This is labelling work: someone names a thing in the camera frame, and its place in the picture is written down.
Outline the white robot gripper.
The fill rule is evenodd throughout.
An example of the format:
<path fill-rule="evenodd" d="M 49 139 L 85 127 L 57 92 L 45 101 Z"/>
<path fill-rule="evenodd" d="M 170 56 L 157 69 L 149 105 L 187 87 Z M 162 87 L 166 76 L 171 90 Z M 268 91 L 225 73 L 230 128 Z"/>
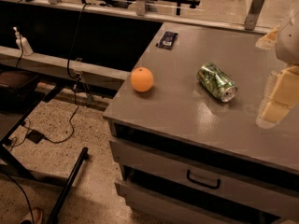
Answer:
<path fill-rule="evenodd" d="M 256 124 L 270 129 L 278 125 L 299 103 L 299 2 L 296 1 L 280 26 L 258 39 L 258 49 L 272 49 L 276 44 L 277 58 L 288 65 L 268 78 Z"/>

